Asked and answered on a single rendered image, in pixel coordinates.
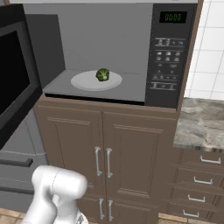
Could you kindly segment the brown tall cupboard door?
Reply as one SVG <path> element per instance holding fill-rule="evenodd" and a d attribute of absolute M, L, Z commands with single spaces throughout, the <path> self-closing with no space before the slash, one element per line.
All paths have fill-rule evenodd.
<path fill-rule="evenodd" d="M 107 194 L 113 199 L 151 203 L 160 179 L 162 153 L 172 144 L 176 121 L 141 115 L 103 114 L 105 152 L 111 148 L 111 178 Z"/>
<path fill-rule="evenodd" d="M 72 170 L 87 178 L 87 194 L 105 195 L 105 171 L 100 111 L 36 107 L 38 126 L 51 165 Z M 95 147 L 99 151 L 101 176 L 96 174 Z"/>

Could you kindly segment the green broccoli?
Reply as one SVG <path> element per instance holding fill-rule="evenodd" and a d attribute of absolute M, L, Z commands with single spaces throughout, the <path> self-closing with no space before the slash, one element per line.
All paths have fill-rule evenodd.
<path fill-rule="evenodd" d="M 98 81 L 107 81 L 109 79 L 109 70 L 106 68 L 101 68 L 97 71 L 95 77 Z"/>

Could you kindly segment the grey steel appliance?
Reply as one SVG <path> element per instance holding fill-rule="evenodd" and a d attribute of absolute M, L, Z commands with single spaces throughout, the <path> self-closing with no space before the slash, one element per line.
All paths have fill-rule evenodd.
<path fill-rule="evenodd" d="M 38 166 L 48 164 L 34 109 L 0 150 L 0 159 L 27 158 L 33 159 L 30 167 L 0 164 L 0 207 L 25 213 L 34 194 L 32 174 Z"/>

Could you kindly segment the black microwave oven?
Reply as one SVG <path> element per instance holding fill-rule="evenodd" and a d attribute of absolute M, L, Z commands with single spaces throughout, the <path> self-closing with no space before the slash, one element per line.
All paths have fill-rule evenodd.
<path fill-rule="evenodd" d="M 197 6 L 193 0 L 27 4 L 44 94 L 175 109 Z M 103 91 L 71 84 L 76 74 L 101 68 L 122 83 Z"/>

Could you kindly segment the brown drawer front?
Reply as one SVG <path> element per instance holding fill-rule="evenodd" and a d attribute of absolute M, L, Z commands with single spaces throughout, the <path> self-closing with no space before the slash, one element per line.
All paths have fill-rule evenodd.
<path fill-rule="evenodd" d="M 205 181 L 209 181 L 210 179 L 213 179 L 213 184 L 203 185 L 203 184 L 194 183 L 193 176 L 196 176 L 196 179 L 205 180 Z M 222 185 L 223 180 L 224 180 L 224 176 L 219 173 L 178 168 L 178 174 L 177 174 L 178 183 L 188 183 L 188 184 L 196 184 L 196 185 L 202 185 L 202 186 L 220 187 Z"/>
<path fill-rule="evenodd" d="M 185 209 L 185 211 L 189 214 L 196 214 L 197 212 L 199 212 L 199 218 L 193 218 L 183 215 L 183 209 Z M 169 203 L 167 205 L 167 213 L 200 221 L 210 221 L 213 215 L 216 213 L 216 210 L 210 207 L 193 206 L 191 204 Z"/>
<path fill-rule="evenodd" d="M 190 194 L 192 198 L 201 199 L 203 196 L 206 197 L 206 203 L 191 201 L 187 198 L 187 195 Z M 214 205 L 216 200 L 223 194 L 221 190 L 207 190 L 199 188 L 187 188 L 181 186 L 172 186 L 170 192 L 171 200 L 179 200 L 184 202 L 199 203 L 201 205 Z"/>
<path fill-rule="evenodd" d="M 221 164 L 209 164 L 200 161 L 200 156 L 204 159 L 217 160 L 221 158 Z M 224 170 L 224 154 L 207 152 L 202 150 L 184 150 L 181 163 L 184 165 L 197 165 L 204 168 L 223 169 Z"/>

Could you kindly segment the brown low cupboard door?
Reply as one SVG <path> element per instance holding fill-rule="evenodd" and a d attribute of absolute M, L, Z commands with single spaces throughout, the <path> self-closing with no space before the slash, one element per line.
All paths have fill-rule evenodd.
<path fill-rule="evenodd" d="M 109 221 L 108 203 L 108 224 L 158 224 L 158 209 L 156 207 L 112 200 L 114 219 L 111 222 Z"/>
<path fill-rule="evenodd" d="M 107 224 L 107 209 L 105 208 L 106 200 L 102 202 L 102 211 L 104 219 L 100 218 L 99 198 L 102 196 L 85 196 L 77 200 L 80 211 L 87 217 L 89 224 Z"/>

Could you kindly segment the white round plate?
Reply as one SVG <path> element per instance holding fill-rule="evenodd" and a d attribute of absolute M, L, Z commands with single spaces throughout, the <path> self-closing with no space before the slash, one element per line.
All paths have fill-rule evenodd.
<path fill-rule="evenodd" d="M 81 90 L 87 91 L 103 91 L 115 88 L 122 83 L 123 78 L 117 74 L 109 71 L 109 79 L 106 81 L 98 81 L 95 77 L 98 70 L 87 71 L 76 74 L 71 79 L 71 84 Z"/>

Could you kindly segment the brown tall cabinet frame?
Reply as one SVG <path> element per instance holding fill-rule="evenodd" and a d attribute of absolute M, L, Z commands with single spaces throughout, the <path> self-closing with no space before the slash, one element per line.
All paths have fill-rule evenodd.
<path fill-rule="evenodd" d="M 123 202 L 133 202 L 139 203 L 140 205 L 156 207 L 158 209 L 158 214 L 162 208 L 162 198 L 165 193 L 165 181 L 169 178 L 169 168 L 168 163 L 170 158 L 172 157 L 172 146 L 174 136 L 176 134 L 177 123 L 179 119 L 179 114 L 186 90 L 186 82 L 187 76 L 189 72 L 189 67 L 192 60 L 193 55 L 193 47 L 195 43 L 195 38 L 197 35 L 197 29 L 200 20 L 201 7 L 203 4 L 203 0 L 193 0 L 197 2 L 198 6 L 195 13 L 195 19 L 192 28 L 192 36 L 189 45 L 189 53 L 187 55 L 186 64 L 185 64 L 185 72 L 183 76 L 183 82 L 180 90 L 180 95 L 178 99 L 178 106 L 176 108 L 160 108 L 160 107 L 150 107 L 144 105 L 135 105 L 135 104 L 124 104 L 117 102 L 108 102 L 108 101 L 86 101 L 86 100 L 78 100 L 73 98 L 57 98 L 57 97 L 48 97 L 43 94 L 38 100 L 37 106 L 54 106 L 54 107 L 62 107 L 62 108 L 70 108 L 70 109 L 86 109 L 86 110 L 94 110 L 100 111 L 102 117 L 102 134 L 103 134 L 103 114 L 106 112 L 109 113 L 118 113 L 125 115 L 134 115 L 134 116 L 155 116 L 155 117 L 163 117 L 169 118 L 176 121 L 176 128 L 173 134 L 173 139 L 171 140 L 171 146 L 168 150 L 165 150 L 162 153 L 161 163 L 158 165 L 157 169 L 160 171 L 159 177 L 160 179 L 157 181 L 157 195 L 152 200 L 151 203 L 142 203 L 133 200 L 124 200 L 124 199 L 113 199 L 107 194 L 107 166 L 105 162 L 105 146 L 104 146 L 104 134 L 103 134 L 103 151 L 104 151 L 104 171 L 105 171 L 105 195 L 102 196 L 105 202 L 105 208 L 107 209 L 107 224 L 108 224 L 108 200 L 118 200 Z"/>

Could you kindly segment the black microwave door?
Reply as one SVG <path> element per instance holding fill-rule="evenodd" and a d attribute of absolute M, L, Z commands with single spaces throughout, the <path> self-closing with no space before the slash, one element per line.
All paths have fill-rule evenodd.
<path fill-rule="evenodd" d="M 24 6 L 0 6 L 0 150 L 42 95 Z"/>

